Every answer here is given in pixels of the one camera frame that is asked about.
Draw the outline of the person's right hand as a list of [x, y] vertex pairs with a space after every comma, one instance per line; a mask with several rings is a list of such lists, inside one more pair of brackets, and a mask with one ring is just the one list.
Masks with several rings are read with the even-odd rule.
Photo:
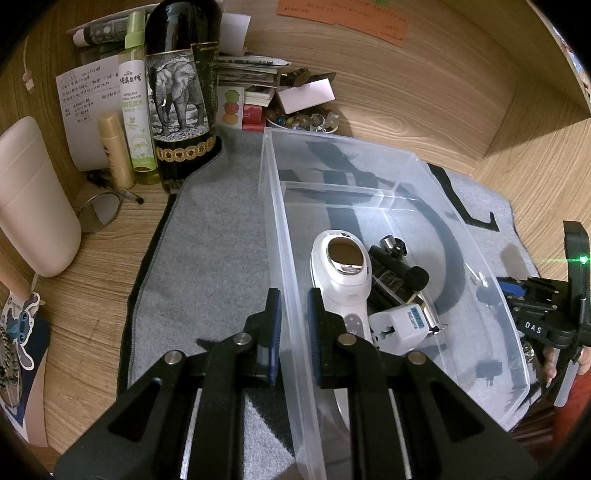
[[[559, 350], [555, 349], [553, 347], [546, 347], [544, 349], [543, 353], [544, 353], [544, 357], [545, 357], [545, 364], [543, 367], [543, 372], [544, 372], [545, 378], [546, 378], [546, 385], [549, 386], [551, 381], [557, 375], [556, 365], [557, 365]], [[585, 346], [582, 349], [581, 354], [578, 358], [578, 364], [579, 364], [578, 374], [585, 375], [590, 370], [590, 363], [591, 363], [591, 348]]]

